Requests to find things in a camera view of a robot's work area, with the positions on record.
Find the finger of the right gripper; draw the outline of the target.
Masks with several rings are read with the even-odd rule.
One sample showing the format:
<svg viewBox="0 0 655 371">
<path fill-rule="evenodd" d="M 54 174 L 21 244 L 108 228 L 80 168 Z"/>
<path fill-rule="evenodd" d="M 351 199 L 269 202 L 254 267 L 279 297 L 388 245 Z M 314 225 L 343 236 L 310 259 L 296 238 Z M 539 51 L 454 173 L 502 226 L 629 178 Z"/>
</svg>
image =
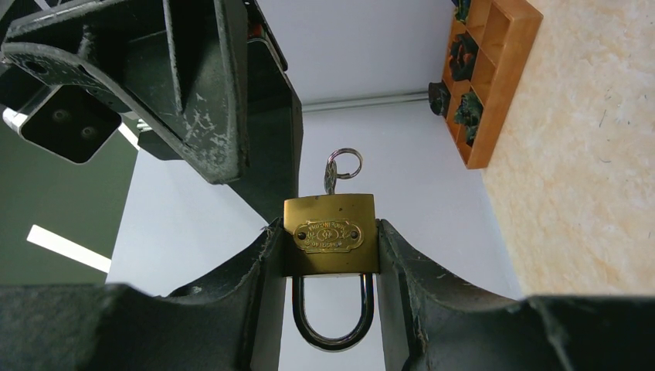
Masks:
<svg viewBox="0 0 655 371">
<path fill-rule="evenodd" d="M 283 215 L 283 203 L 299 193 L 302 107 L 287 75 L 288 63 L 263 11 L 244 3 L 248 17 L 248 162 L 231 182 L 267 223 Z"/>
</svg>

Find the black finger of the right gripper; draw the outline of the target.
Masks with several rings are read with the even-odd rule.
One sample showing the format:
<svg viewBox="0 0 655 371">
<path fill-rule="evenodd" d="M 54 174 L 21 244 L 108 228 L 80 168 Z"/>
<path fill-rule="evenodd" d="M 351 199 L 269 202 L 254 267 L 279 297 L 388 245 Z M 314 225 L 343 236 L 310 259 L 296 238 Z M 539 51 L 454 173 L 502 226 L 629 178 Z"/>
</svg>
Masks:
<svg viewBox="0 0 655 371">
<path fill-rule="evenodd" d="M 1 104 L 82 87 L 225 184 L 247 158 L 247 26 L 241 1 L 3 1 Z"/>
</svg>

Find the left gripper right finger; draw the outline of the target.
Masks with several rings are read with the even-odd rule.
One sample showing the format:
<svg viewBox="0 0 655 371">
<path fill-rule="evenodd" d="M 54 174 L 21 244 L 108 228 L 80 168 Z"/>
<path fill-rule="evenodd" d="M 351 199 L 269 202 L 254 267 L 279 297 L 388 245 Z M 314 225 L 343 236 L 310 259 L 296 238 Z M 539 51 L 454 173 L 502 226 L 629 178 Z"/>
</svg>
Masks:
<svg viewBox="0 0 655 371">
<path fill-rule="evenodd" d="M 378 222 L 377 278 L 388 370 L 652 370 L 654 299 L 533 295 L 471 284 Z"/>
</svg>

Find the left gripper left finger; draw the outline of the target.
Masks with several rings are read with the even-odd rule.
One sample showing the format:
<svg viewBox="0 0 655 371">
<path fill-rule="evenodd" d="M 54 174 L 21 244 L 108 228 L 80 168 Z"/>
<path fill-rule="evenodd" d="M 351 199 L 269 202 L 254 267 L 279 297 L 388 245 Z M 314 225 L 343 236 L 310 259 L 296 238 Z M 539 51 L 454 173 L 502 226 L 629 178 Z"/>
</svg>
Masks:
<svg viewBox="0 0 655 371">
<path fill-rule="evenodd" d="M 127 284 L 1 289 L 3 370 L 275 370 L 285 232 L 274 220 L 214 270 L 152 297 Z"/>
</svg>

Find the brass padlock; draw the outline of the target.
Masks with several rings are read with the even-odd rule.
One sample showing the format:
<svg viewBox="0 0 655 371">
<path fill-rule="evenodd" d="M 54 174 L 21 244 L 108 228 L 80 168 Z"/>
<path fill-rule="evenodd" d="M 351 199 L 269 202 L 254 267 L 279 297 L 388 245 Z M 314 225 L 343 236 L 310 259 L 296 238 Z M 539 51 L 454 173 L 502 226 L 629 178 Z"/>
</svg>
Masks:
<svg viewBox="0 0 655 371">
<path fill-rule="evenodd" d="M 290 238 L 284 252 L 284 273 L 292 280 L 292 310 L 298 332 L 325 352 L 356 346 L 375 317 L 374 276 L 380 271 L 374 197 L 351 193 L 288 199 L 283 228 Z M 361 310 L 357 324 L 336 338 L 312 328 L 306 313 L 305 283 L 309 276 L 356 274 Z"/>
</svg>

